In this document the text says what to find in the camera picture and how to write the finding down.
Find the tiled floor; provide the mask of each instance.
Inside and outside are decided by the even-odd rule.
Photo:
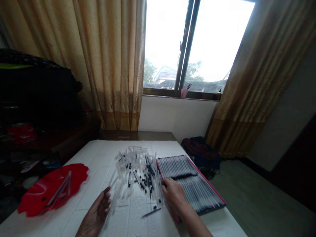
[[[240,161],[224,161],[211,181],[249,237],[316,236],[316,214]]]

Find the wooden desk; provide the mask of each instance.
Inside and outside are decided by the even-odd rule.
[[[142,132],[142,131],[119,131],[105,130],[100,140],[107,141],[176,141],[172,132]]]

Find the window frame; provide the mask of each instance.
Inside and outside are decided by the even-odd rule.
[[[256,0],[246,0],[249,2],[256,2]],[[168,97],[180,97],[181,89],[185,81],[185,75],[188,68],[191,47],[194,38],[195,26],[198,19],[198,11],[200,6],[200,0],[189,0],[188,11],[185,18],[185,26],[182,44],[180,45],[180,55],[178,60],[178,69],[175,79],[174,90],[157,89],[143,87],[143,95],[157,95]],[[186,98],[190,99],[203,99],[203,100],[217,100],[217,93],[206,92],[191,92],[188,91]]]

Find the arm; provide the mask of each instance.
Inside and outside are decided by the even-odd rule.
[[[180,215],[182,222],[188,228],[189,235],[191,237],[213,237],[192,205],[185,199],[182,186],[171,178],[164,179],[162,184],[162,191],[167,202]]]

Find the table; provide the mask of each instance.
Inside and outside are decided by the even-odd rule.
[[[100,140],[111,141],[176,141],[172,132],[119,131],[105,130]]]
[[[147,147],[148,152],[158,157],[185,155],[177,141],[102,141],[86,144],[66,165],[83,163],[89,167],[89,176],[80,191],[58,210],[42,216],[27,218],[25,213],[15,211],[1,225],[1,236],[75,236],[78,227],[100,192],[108,186],[115,170],[114,157],[129,145]],[[188,236],[183,224],[175,224],[168,210],[162,210],[141,219],[156,203],[144,196],[138,185],[130,198],[117,202],[115,214],[109,227],[101,236]],[[246,234],[227,208],[206,215],[202,220],[214,236],[240,236]]]

